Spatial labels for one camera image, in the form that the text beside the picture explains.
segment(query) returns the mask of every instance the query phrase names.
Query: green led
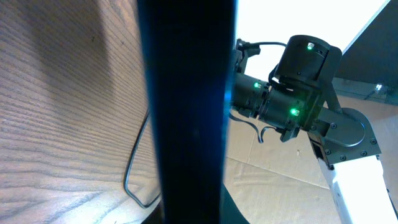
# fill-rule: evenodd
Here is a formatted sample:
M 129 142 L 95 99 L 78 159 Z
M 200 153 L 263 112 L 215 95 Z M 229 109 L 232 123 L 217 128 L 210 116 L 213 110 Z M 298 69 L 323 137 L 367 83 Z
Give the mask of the green led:
M 290 109 L 290 114 L 298 116 L 300 114 L 300 111 L 298 109 L 292 108 Z

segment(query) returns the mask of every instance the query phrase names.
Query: wire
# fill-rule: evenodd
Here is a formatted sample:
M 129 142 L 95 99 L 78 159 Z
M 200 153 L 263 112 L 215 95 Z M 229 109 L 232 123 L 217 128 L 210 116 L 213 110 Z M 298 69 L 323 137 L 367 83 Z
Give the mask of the wire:
M 134 143 L 134 146 L 132 147 L 132 151 L 131 151 L 131 155 L 129 158 L 129 161 L 127 163 L 127 167 L 126 167 L 126 172 L 124 173 L 124 182 L 123 182 L 123 187 L 124 190 L 126 191 L 126 193 L 128 194 L 128 196 L 130 196 L 132 199 L 134 199 L 137 204 L 141 207 L 141 208 L 149 208 L 153 203 L 155 203 L 155 201 L 160 197 L 160 193 L 155 197 L 155 199 L 153 199 L 153 201 L 151 201 L 150 203 L 148 203 L 147 205 L 144 205 L 138 198 L 137 196 L 135 196 L 130 190 L 129 190 L 129 176 L 130 176 L 130 170 L 132 167 L 132 162 L 134 160 L 134 156 L 136 155 L 137 152 L 137 148 L 139 145 L 139 141 L 141 140 L 142 134 L 144 134 L 144 130 L 145 127 L 147 126 L 148 123 L 148 117 L 149 117 L 149 110 L 147 110 L 144 120 L 142 122 L 142 125 L 139 129 L 138 135 L 137 135 L 137 139 L 136 142 Z
M 286 47 L 287 44 L 281 43 L 281 42 L 257 42 L 257 43 L 250 43 L 250 45 L 280 45 Z
M 239 118 L 233 116 L 231 113 L 229 113 L 229 118 L 231 118 L 233 121 L 246 123 L 246 124 L 250 125 L 252 128 L 254 128 L 254 130 L 256 130 L 256 133 L 257 133 L 257 140 L 259 141 L 259 143 L 264 143 L 264 140 L 263 140 L 262 137 L 263 137 L 265 131 L 267 131 L 267 129 L 272 128 L 272 129 L 276 130 L 276 128 L 274 128 L 274 127 L 266 126 L 266 127 L 264 127 L 264 128 L 261 130 L 261 132 L 259 133 L 259 130 L 257 129 L 256 125 L 254 125 L 253 123 L 251 123 L 251 122 L 249 122 L 249 121 L 244 121 L 244 120 L 242 120 L 242 119 L 239 119 Z

